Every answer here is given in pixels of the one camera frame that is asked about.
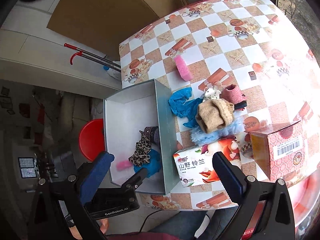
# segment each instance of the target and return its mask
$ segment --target person's leg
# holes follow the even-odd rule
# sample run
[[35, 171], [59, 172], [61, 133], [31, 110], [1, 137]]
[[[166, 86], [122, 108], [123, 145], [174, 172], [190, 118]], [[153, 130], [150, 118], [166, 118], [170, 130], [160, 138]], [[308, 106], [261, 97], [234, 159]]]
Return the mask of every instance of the person's leg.
[[197, 240], [215, 240], [231, 220], [238, 207], [218, 209], [214, 212], [209, 225]]
[[149, 232], [166, 233], [181, 240], [193, 240], [207, 211], [180, 211]]

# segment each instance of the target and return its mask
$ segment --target light blue fluffy cloth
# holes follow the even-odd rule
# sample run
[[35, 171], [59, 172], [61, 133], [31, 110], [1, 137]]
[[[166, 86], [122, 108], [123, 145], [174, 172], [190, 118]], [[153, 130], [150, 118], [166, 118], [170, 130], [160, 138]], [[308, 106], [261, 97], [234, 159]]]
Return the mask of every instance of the light blue fluffy cloth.
[[231, 124], [225, 128], [213, 131], [212, 133], [205, 133], [201, 130], [200, 126], [196, 126], [191, 130], [191, 140], [199, 146], [207, 143], [212, 143], [227, 135], [234, 135], [244, 131], [243, 118], [236, 118]]

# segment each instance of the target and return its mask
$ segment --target red handle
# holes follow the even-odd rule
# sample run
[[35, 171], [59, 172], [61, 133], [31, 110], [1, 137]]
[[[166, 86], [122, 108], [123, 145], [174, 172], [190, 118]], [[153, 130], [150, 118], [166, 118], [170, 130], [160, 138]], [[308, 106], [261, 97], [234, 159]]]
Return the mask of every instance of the red handle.
[[82, 51], [76, 52], [75, 54], [73, 54], [73, 55], [71, 56], [71, 59], [70, 59], [70, 64], [71, 64], [71, 65], [73, 65], [72, 60], [73, 60], [73, 58], [74, 58], [75, 56], [82, 56]]
[[68, 43], [65, 43], [64, 46], [67, 47], [67, 48], [70, 48], [70, 49], [78, 50], [77, 47], [75, 47], [75, 46], [73, 46], [73, 45], [70, 45], [70, 44], [68, 44]]

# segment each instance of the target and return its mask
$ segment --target barcode label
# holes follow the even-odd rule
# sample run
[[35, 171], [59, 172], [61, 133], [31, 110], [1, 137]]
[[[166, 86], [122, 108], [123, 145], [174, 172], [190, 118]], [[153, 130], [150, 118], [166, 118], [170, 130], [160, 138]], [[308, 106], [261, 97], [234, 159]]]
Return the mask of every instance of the barcode label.
[[273, 157], [274, 160], [280, 159], [284, 156], [287, 156], [299, 149], [301, 149], [303, 146], [303, 140], [302, 136], [299, 135], [289, 141], [286, 141], [284, 143], [280, 143], [277, 146], [273, 147]]
[[284, 153], [287, 153], [288, 151], [291, 151], [291, 150], [293, 150], [293, 149], [295, 149], [295, 148], [297, 148], [299, 146], [300, 146], [300, 142], [299, 141], [294, 142], [294, 143], [292, 143], [292, 144], [290, 144], [288, 146], [285, 146], [285, 147], [283, 147], [283, 148], [278, 150], [278, 156], [282, 155]]

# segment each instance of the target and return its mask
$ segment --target table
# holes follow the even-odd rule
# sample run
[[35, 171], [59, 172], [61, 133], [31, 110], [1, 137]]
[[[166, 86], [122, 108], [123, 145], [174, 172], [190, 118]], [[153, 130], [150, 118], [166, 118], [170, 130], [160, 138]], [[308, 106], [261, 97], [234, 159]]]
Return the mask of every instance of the table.
[[[292, 120], [303, 120], [307, 131], [308, 166], [290, 176], [282, 174], [287, 186], [319, 166], [320, 69], [302, 36], [270, 0], [205, 0], [190, 5], [122, 42], [119, 53], [123, 88], [154, 78], [172, 92], [191, 87], [192, 98], [197, 98], [210, 85], [220, 90], [239, 85], [248, 104], [237, 112], [244, 119], [245, 132], [236, 135], [245, 175], [268, 181], [252, 159], [248, 132]], [[178, 54], [193, 75], [189, 82], [182, 80], [172, 60]], [[224, 73], [219, 80], [215, 80], [216, 71]], [[182, 125], [186, 121], [175, 119], [177, 140], [184, 148], [193, 145], [188, 128]], [[193, 211], [200, 210], [197, 203], [223, 190], [219, 181], [185, 188], [178, 183], [167, 196], [141, 194], [140, 198], [154, 208]]]

